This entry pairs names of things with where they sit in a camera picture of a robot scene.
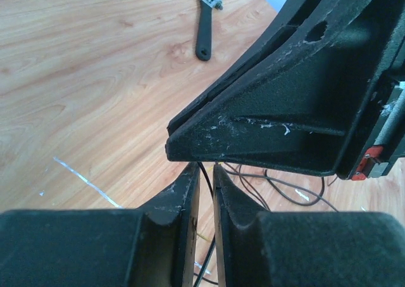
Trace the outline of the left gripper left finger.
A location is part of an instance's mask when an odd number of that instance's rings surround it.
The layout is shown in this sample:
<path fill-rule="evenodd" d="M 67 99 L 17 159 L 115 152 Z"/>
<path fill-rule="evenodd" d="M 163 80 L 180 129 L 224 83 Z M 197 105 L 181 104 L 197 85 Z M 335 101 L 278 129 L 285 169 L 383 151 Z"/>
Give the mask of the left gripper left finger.
<path fill-rule="evenodd" d="M 2 286 L 191 286 L 200 168 L 135 209 L 1 214 Z"/>

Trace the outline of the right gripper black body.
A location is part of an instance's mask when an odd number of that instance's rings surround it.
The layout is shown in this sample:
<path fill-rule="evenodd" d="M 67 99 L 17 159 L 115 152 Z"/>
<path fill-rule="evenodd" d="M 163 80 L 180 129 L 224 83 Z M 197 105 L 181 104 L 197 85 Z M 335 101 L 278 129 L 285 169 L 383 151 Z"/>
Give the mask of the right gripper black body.
<path fill-rule="evenodd" d="M 336 104 L 347 129 L 336 173 L 385 176 L 404 157 L 404 15 L 362 14 L 336 47 L 345 54 Z"/>

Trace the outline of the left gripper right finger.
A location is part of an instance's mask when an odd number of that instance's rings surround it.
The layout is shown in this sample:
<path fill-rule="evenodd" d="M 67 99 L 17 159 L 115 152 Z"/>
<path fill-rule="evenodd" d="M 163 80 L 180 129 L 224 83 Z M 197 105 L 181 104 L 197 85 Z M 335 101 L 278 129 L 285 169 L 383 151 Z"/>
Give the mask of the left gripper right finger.
<path fill-rule="evenodd" d="M 271 212 L 213 169 L 220 286 L 403 286 L 404 227 L 380 212 Z"/>

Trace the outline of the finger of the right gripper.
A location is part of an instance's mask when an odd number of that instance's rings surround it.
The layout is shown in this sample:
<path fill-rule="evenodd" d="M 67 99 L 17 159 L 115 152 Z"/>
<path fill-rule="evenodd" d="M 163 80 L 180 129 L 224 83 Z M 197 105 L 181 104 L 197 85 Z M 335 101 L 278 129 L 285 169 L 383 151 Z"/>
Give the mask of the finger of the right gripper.
<path fill-rule="evenodd" d="M 167 158 L 337 175 L 347 139 L 337 102 L 339 35 L 404 0 L 286 0 L 258 40 L 168 124 Z"/>

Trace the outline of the black zip tie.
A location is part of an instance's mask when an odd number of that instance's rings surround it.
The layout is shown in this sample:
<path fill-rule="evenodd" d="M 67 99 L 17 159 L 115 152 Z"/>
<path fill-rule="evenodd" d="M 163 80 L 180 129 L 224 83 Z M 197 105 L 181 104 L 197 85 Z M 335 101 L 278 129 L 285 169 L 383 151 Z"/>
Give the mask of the black zip tie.
<path fill-rule="evenodd" d="M 201 172 L 202 172 L 202 174 L 203 174 L 203 177 L 204 177 L 204 179 L 205 179 L 205 181 L 206 181 L 206 184 L 207 184 L 207 187 L 208 187 L 208 191 L 209 191 L 211 200 L 213 200 L 213 198 L 214 198 L 214 191 L 213 191 L 213 187 L 212 187 L 211 181 L 209 180 L 208 172 L 207 172 L 207 170 L 205 169 L 205 167 L 204 167 L 204 165 L 203 165 L 202 162 L 198 162 L 197 164 L 198 164 L 198 166 L 199 166 L 199 168 L 200 168 L 200 170 L 201 170 Z"/>

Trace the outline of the black adjustable wrench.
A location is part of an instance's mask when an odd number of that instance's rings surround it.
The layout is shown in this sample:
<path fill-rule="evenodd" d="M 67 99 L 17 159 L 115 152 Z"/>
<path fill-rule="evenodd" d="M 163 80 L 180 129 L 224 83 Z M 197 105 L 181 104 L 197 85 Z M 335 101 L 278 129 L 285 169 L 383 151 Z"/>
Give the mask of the black adjustable wrench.
<path fill-rule="evenodd" d="M 196 39 L 196 56 L 201 61 L 211 58 L 212 10 L 222 10 L 222 0 L 199 0 L 200 14 Z"/>

